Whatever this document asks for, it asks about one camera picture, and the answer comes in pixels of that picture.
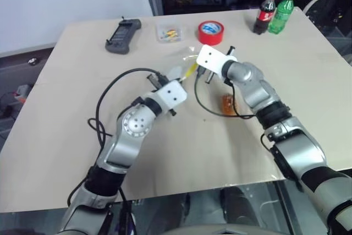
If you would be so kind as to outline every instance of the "black cable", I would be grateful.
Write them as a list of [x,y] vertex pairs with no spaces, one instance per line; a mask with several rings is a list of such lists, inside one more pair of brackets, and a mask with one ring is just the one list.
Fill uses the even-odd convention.
[[80,230],[77,230],[77,229],[65,229],[64,231],[59,231],[57,234],[61,234],[61,233],[67,234],[70,231],[74,231],[74,233],[80,233],[81,232],[84,235],[88,235],[88,233],[82,231],[81,229]]
[[[103,91],[103,93],[101,94],[99,100],[98,100],[98,103],[97,103],[97,106],[96,106],[96,109],[95,109],[95,121],[96,121],[96,125],[95,127],[98,128],[99,127],[99,110],[100,110],[100,105],[101,105],[101,102],[103,101],[105,95],[109,92],[110,88],[118,81],[120,80],[122,77],[130,74],[130,73],[133,73],[133,72],[151,72],[151,73],[154,73],[156,75],[161,75],[158,71],[155,71],[153,69],[150,69],[150,68],[135,68],[135,69],[131,69],[131,70],[127,70],[126,72],[120,74],[118,77],[116,77],[114,80],[112,80],[112,82],[105,88],[105,90]],[[99,154],[101,153],[101,151],[103,150],[104,148],[104,144],[105,144],[105,139],[106,139],[106,135],[103,134],[103,136],[101,136],[101,132],[100,130],[96,130],[97,132],[97,136],[98,136],[98,141],[99,141],[99,145],[100,145],[100,152]]]
[[198,85],[198,81],[199,81],[199,76],[196,77],[196,80],[194,82],[194,95],[196,97],[196,100],[198,102],[198,104],[204,109],[206,110],[207,112],[213,114],[213,115],[216,115],[216,116],[219,116],[219,117],[224,117],[224,118],[243,118],[243,119],[249,119],[249,118],[252,118],[252,117],[255,117],[255,115],[239,115],[237,110],[236,110],[236,107],[235,107],[235,101],[233,100],[233,108],[235,110],[235,113],[237,115],[225,115],[225,114],[221,114],[221,113],[216,113],[212,110],[210,110],[209,108],[207,108],[206,106],[203,105],[203,103],[200,101],[199,97],[198,97],[198,91],[197,91],[197,85]]
[[70,206],[71,205],[71,199],[74,193],[76,193],[76,191],[80,188],[80,186],[87,180],[88,175],[83,178],[83,180],[81,182],[79,182],[79,184],[71,191],[71,193],[68,195],[67,197],[67,205]]
[[[155,71],[153,69],[150,68],[134,68],[131,70],[127,70],[124,73],[120,74],[119,76],[117,76],[114,80],[112,80],[112,82],[105,88],[105,90],[103,91],[103,93],[101,94],[96,109],[95,109],[95,118],[90,118],[87,120],[89,127],[91,127],[93,130],[96,131],[97,136],[98,136],[98,141],[99,141],[99,145],[100,145],[100,150],[99,150],[99,154],[98,157],[100,155],[100,153],[102,152],[104,145],[105,145],[105,141],[106,141],[106,136],[112,136],[111,134],[106,133],[105,131],[105,127],[103,125],[103,123],[99,120],[99,110],[100,110],[100,105],[104,99],[104,97],[106,96],[106,94],[109,92],[110,88],[118,81],[120,80],[122,77],[133,73],[133,72],[151,72],[154,73],[158,76],[160,76],[161,74],[158,71]],[[121,111],[121,113],[118,115],[118,118],[121,117],[123,115],[123,113],[125,113],[128,109],[130,109],[133,105],[130,105],[128,107],[126,107],[124,110]],[[95,121],[95,127],[90,123],[91,121]],[[68,198],[67,198],[67,205],[70,206],[71,205],[71,198],[73,196],[73,194],[79,189],[79,187],[87,180],[89,175],[89,171],[87,176],[72,190],[72,192],[69,194]],[[119,192],[121,193],[121,197],[123,200],[123,203],[126,205],[127,204],[127,200],[126,200],[126,196],[124,195],[122,188],[119,188]],[[136,232],[136,226],[134,223],[134,220],[132,218],[132,213],[129,211],[129,216],[131,218],[132,221],[132,225],[133,225],[133,230],[134,230],[134,235],[137,235]]]
[[265,145],[265,143],[264,143],[264,141],[263,141],[264,136],[265,136],[264,133],[260,136],[260,142],[261,142],[261,144],[263,145],[263,147],[264,147],[268,152],[270,152],[269,148]]
[[[91,121],[95,121],[95,118],[89,118],[89,119],[87,120],[87,123],[88,123],[88,126],[89,126],[89,127],[91,127],[93,130],[96,131],[97,128],[94,127],[94,125],[91,123]],[[101,121],[99,121],[99,130],[100,130],[100,133],[103,133],[103,134],[105,134],[106,136],[112,137],[112,134],[105,132],[105,128],[104,128],[103,124],[101,123]]]
[[240,115],[238,112],[237,112],[237,109],[236,109],[236,104],[235,104],[235,86],[232,85],[232,105],[233,105],[233,110],[235,111],[236,115],[241,118],[241,119],[250,119],[252,117],[255,117],[255,115],[252,115],[252,114],[248,114],[248,115]]

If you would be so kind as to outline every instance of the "beige table surface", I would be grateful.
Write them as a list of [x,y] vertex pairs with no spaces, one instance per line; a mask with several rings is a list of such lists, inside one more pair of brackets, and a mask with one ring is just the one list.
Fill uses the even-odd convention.
[[[201,44],[198,24],[217,20],[225,26],[216,48],[236,49],[239,61],[256,64],[309,132],[322,145],[335,170],[352,167],[352,68],[301,10],[291,15],[279,35],[253,34],[256,10],[141,18],[128,55],[105,51],[104,41],[118,20],[69,25],[62,34],[0,154],[0,212],[66,206],[70,191],[84,177],[98,152],[96,134],[86,120],[94,115],[107,84],[134,67],[166,70],[170,54]],[[185,39],[158,43],[155,25],[162,19],[179,22]],[[152,89],[146,74],[126,77],[102,104],[108,132],[120,110]],[[224,119],[208,114],[194,98],[194,78],[184,86],[188,100],[175,117],[159,119],[124,181],[128,199],[282,179],[259,142],[255,119]],[[200,97],[218,110],[226,90],[215,81],[200,82]],[[242,112],[246,109],[240,101]]]

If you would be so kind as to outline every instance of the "gray machine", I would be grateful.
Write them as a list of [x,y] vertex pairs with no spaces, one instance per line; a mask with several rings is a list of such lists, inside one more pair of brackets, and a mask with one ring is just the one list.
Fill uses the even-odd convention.
[[[197,63],[236,85],[244,101],[273,141],[274,161],[287,179],[298,182],[311,199],[330,235],[352,234],[352,179],[327,166],[324,152],[300,121],[293,117],[262,72],[250,63],[204,45]],[[101,234],[109,207],[117,197],[128,168],[137,158],[145,135],[156,117],[186,100],[186,92],[173,80],[144,97],[117,120],[117,133],[97,159],[89,178],[79,188],[62,222],[65,235]],[[165,235],[278,234],[242,225],[209,225],[179,228]]]

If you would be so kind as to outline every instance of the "green soda bottle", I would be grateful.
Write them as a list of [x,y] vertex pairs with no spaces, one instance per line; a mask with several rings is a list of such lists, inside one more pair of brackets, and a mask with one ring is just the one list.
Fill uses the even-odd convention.
[[289,19],[294,5],[293,0],[284,0],[280,2],[277,7],[275,16],[269,24],[268,31],[271,33],[279,34],[285,27],[287,20]]

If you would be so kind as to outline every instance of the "orange object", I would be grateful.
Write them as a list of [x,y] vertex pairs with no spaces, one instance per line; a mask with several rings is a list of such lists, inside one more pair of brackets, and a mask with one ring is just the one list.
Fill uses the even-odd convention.
[[222,96],[222,112],[225,115],[236,116],[236,113],[233,109],[233,97],[230,94]]

